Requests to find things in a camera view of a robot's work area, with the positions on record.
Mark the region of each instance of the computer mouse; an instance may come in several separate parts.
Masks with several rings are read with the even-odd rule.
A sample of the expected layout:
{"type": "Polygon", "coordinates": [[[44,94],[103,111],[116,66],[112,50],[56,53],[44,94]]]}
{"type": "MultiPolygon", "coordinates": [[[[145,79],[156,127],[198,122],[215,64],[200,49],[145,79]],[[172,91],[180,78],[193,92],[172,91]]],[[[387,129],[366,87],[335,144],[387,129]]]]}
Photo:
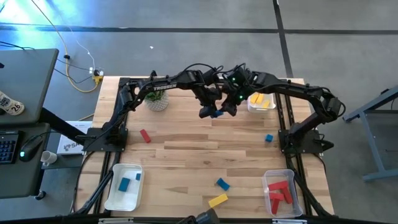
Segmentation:
{"type": "Polygon", "coordinates": [[[28,139],[21,147],[19,160],[22,162],[29,162],[33,157],[35,157],[42,142],[43,138],[41,136],[34,136],[28,139]]]}

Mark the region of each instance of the white plant pot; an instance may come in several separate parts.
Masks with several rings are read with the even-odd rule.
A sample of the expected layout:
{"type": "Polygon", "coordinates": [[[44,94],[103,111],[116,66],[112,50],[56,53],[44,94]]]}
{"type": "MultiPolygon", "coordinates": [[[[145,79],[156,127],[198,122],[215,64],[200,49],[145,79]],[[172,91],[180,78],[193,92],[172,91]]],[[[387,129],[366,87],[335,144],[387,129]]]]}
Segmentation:
{"type": "Polygon", "coordinates": [[[151,111],[162,111],[166,109],[167,105],[169,105],[169,94],[165,92],[160,100],[156,101],[149,101],[149,100],[144,100],[145,105],[150,109],[151,111]]]}

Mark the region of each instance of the small potted plant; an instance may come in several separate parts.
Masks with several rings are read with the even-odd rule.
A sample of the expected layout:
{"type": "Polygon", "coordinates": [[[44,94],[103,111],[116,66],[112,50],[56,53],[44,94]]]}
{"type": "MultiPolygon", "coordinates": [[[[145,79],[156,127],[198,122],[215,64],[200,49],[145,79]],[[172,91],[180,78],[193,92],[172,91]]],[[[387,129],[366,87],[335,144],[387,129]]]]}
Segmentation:
{"type": "Polygon", "coordinates": [[[144,101],[150,110],[162,111],[169,105],[169,95],[165,90],[160,90],[146,95],[144,101]]]}

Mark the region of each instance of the keyboard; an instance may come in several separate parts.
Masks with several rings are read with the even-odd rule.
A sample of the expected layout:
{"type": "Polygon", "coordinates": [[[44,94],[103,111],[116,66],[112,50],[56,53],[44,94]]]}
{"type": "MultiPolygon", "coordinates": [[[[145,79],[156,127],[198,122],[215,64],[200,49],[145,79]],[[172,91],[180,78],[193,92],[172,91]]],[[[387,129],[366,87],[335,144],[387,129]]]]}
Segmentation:
{"type": "Polygon", "coordinates": [[[20,131],[0,131],[0,164],[13,164],[20,131]]]}

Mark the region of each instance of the gray metal stand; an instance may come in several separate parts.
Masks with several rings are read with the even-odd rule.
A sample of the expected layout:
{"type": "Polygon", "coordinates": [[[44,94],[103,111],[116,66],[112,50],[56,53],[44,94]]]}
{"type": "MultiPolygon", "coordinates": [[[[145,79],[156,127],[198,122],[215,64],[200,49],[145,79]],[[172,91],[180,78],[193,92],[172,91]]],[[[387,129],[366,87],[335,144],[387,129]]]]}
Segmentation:
{"type": "Polygon", "coordinates": [[[397,151],[394,147],[398,143],[396,137],[398,132],[398,111],[376,110],[397,97],[398,85],[352,113],[343,116],[343,120],[346,123],[355,118],[361,118],[365,128],[373,158],[379,170],[378,172],[364,175],[363,180],[365,181],[398,176],[398,169],[386,169],[381,157],[381,154],[385,154],[388,151],[387,148],[393,148],[391,151],[397,151]]]}

